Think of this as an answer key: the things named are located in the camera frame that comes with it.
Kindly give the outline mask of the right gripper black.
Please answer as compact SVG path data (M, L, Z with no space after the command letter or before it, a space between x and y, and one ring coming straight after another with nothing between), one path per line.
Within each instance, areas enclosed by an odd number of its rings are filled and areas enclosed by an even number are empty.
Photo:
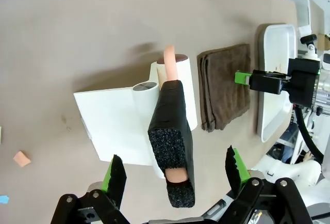
M247 85L254 91L271 94L280 94L282 90L287 90L292 104L314 105L319 71L318 60L290 58L287 75L260 70L254 70L252 73L237 71L235 83Z

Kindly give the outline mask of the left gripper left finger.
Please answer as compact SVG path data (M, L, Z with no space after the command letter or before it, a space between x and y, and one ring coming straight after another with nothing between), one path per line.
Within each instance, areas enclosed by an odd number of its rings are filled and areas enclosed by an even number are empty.
M129 223L120 212L126 179L123 162L114 155L101 187L80 198L75 194L62 195L51 223Z

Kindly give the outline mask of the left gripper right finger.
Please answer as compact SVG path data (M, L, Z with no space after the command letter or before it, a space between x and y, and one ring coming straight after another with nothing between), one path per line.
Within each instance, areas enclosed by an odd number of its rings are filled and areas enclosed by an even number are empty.
M274 223L309 223L307 207L292 179L270 183L250 176L233 147L227 149L225 171L234 194L225 211L226 223L248 223L255 210L268 212Z

